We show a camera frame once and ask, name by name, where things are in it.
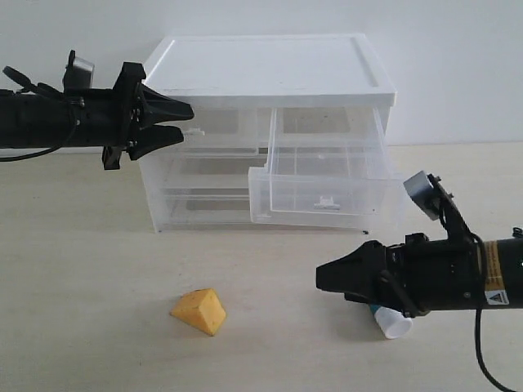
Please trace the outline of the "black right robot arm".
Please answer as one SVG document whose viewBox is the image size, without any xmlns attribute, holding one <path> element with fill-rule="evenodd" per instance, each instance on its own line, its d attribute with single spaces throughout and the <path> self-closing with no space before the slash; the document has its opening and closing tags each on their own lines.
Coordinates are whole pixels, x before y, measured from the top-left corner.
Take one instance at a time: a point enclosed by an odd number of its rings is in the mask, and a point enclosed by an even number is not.
<svg viewBox="0 0 523 392">
<path fill-rule="evenodd" d="M 411 318 L 478 305 L 520 309 L 522 241 L 478 245 L 469 239 L 431 241 L 422 233 L 392 246 L 371 240 L 317 267 L 315 284 L 347 301 L 380 305 Z"/>
</svg>

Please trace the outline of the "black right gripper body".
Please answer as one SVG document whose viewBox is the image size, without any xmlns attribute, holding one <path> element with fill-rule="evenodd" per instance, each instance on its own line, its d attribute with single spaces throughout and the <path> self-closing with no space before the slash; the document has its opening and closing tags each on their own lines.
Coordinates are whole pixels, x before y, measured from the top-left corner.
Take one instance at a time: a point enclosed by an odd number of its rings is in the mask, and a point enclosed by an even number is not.
<svg viewBox="0 0 523 392">
<path fill-rule="evenodd" d="M 381 305 L 410 317 L 484 307 L 485 246 L 478 236 L 430 241 L 421 233 L 387 249 Z"/>
</svg>

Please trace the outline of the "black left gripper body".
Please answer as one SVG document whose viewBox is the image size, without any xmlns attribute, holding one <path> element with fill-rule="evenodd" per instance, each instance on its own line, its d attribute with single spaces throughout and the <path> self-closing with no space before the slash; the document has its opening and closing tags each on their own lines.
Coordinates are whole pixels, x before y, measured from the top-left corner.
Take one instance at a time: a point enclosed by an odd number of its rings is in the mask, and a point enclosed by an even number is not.
<svg viewBox="0 0 523 392">
<path fill-rule="evenodd" d="M 101 147 L 105 170 L 118 170 L 122 152 L 128 147 L 137 126 L 132 123 L 138 101 L 138 88 L 145 79 L 140 63 L 125 62 L 114 86 L 110 89 L 69 89 L 74 98 L 75 116 L 79 125 L 69 147 Z"/>
</svg>

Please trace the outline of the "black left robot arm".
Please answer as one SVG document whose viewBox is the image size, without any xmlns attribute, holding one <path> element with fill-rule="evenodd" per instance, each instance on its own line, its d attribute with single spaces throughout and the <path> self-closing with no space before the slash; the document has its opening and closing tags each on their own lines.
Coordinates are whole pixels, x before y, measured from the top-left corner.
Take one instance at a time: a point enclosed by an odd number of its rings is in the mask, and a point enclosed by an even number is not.
<svg viewBox="0 0 523 392">
<path fill-rule="evenodd" d="M 127 153 L 132 161 L 181 143 L 177 122 L 194 118 L 185 102 L 159 94 L 143 84 L 142 64 L 126 62 L 113 87 L 65 88 L 45 83 L 5 67 L 4 74 L 21 91 L 1 92 L 1 146 L 34 149 L 36 156 L 60 148 L 100 147 L 104 169 L 118 170 Z"/>
</svg>

